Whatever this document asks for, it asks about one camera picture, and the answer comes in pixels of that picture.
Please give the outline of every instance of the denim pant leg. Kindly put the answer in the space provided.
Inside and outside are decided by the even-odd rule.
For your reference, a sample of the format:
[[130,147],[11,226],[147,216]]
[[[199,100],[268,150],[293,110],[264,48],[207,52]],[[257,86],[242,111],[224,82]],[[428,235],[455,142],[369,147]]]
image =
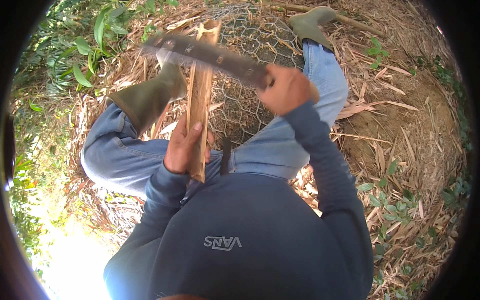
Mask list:
[[[348,86],[335,55],[316,42],[303,41],[305,68],[303,73],[320,93],[314,108],[320,120],[332,126],[343,108]],[[310,160],[310,155],[297,143],[292,127],[276,116],[267,126],[230,156],[230,173],[255,173],[292,179]]]
[[[144,142],[125,113],[111,104],[96,120],[81,152],[81,163],[95,183],[116,192],[145,197],[145,184],[163,163],[168,140]],[[212,151],[206,180],[219,170],[221,152]]]

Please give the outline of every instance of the hexagonal wire netting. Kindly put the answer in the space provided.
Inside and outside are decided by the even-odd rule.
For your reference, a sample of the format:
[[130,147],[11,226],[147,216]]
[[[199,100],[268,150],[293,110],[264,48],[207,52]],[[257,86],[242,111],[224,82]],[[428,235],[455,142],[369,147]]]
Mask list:
[[[304,60],[296,49],[292,30],[277,17],[251,4],[210,9],[206,19],[221,19],[219,44],[240,55],[266,65],[275,63],[303,70]],[[211,104],[223,106],[209,114],[209,126],[215,135],[215,148],[222,150],[222,138],[228,137],[235,148],[253,137],[274,117],[258,99],[255,89],[221,72],[215,72]]]

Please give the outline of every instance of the dark blue sweatshirt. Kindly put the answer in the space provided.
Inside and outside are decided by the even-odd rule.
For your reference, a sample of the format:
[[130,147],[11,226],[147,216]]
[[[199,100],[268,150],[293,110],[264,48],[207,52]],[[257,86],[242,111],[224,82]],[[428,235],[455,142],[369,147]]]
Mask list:
[[372,244],[355,178],[310,101],[284,118],[311,156],[322,217],[284,180],[256,174],[219,176],[180,207],[189,177],[162,165],[105,268],[113,300],[366,299]]

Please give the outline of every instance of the blurred blade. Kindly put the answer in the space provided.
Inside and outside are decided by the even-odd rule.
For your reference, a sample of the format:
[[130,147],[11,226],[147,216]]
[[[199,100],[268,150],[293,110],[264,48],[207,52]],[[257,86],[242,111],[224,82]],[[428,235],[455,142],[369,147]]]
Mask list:
[[267,86],[267,70],[255,61],[237,55],[234,52],[199,42],[193,38],[176,35],[154,36],[149,38],[144,47],[163,48],[183,57],[200,61],[220,69],[243,82],[261,89]]

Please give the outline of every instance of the rubber boot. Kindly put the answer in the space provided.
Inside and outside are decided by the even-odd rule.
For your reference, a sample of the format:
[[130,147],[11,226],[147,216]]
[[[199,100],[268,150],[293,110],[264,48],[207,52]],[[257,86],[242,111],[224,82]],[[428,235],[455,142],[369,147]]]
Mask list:
[[129,86],[119,92],[108,95],[130,119],[141,136],[158,120],[167,103],[182,99],[187,94],[187,82],[176,61],[168,61],[169,52],[157,52],[160,73],[154,79]]
[[290,17],[288,23],[292,26],[293,32],[298,35],[300,44],[303,45],[304,38],[309,38],[333,52],[332,45],[327,41],[318,25],[324,25],[335,19],[335,15],[335,11],[330,7],[320,6]]

